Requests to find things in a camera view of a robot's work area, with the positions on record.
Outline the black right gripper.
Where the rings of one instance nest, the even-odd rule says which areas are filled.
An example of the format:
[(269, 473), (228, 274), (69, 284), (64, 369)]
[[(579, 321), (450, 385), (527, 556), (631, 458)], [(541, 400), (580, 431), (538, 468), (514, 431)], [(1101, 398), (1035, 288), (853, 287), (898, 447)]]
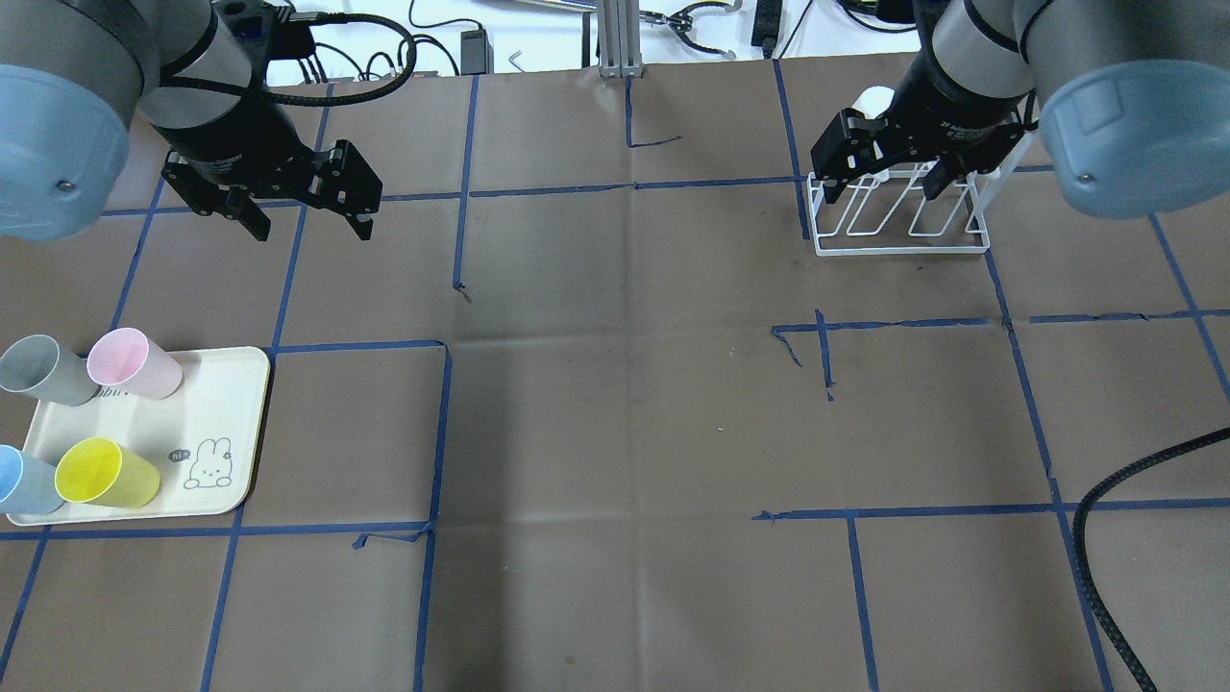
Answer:
[(922, 195), (935, 202), (954, 181), (989, 175), (1025, 136), (1014, 107), (993, 111), (988, 124), (966, 127), (943, 118), (919, 98), (905, 98), (879, 119), (839, 109), (811, 149), (814, 179), (823, 200), (833, 205), (865, 176), (899, 163), (931, 163), (922, 176)]

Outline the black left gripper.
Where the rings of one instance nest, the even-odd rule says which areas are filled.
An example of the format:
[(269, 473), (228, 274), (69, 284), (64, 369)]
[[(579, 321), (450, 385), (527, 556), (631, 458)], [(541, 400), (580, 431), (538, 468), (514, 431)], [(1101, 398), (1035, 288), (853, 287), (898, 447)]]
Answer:
[(169, 143), (162, 178), (189, 210), (220, 214), (267, 241), (262, 200), (293, 200), (342, 216), (369, 241), (381, 209), (383, 179), (355, 144), (342, 136), (312, 149), (269, 100), (240, 97), (224, 113), (193, 127), (160, 124)]

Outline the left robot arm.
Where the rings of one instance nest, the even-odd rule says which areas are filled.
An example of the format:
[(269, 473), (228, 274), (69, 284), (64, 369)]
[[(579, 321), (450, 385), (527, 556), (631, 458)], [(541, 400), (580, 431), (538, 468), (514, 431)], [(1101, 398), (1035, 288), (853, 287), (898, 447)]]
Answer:
[(355, 145), (315, 150), (288, 107), (365, 104), (408, 84), (415, 54), (378, 87), (272, 91), (271, 61), (312, 57), (312, 28), (403, 26), (378, 14), (295, 12), (267, 1), (5, 1), (1, 6), (1, 232), (54, 241), (105, 213), (141, 117), (169, 144), (160, 171), (202, 216), (271, 234), (263, 200), (293, 200), (371, 236), (383, 182)]

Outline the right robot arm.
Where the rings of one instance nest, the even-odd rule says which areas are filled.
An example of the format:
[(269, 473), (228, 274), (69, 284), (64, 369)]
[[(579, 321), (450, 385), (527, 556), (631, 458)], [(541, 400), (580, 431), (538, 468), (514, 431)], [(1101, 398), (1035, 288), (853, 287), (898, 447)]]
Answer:
[(900, 1), (920, 49), (883, 109), (841, 109), (811, 149), (827, 203), (927, 163), (932, 200), (998, 168), (1027, 130), (1065, 202), (1132, 219), (1229, 186), (1225, 1)]

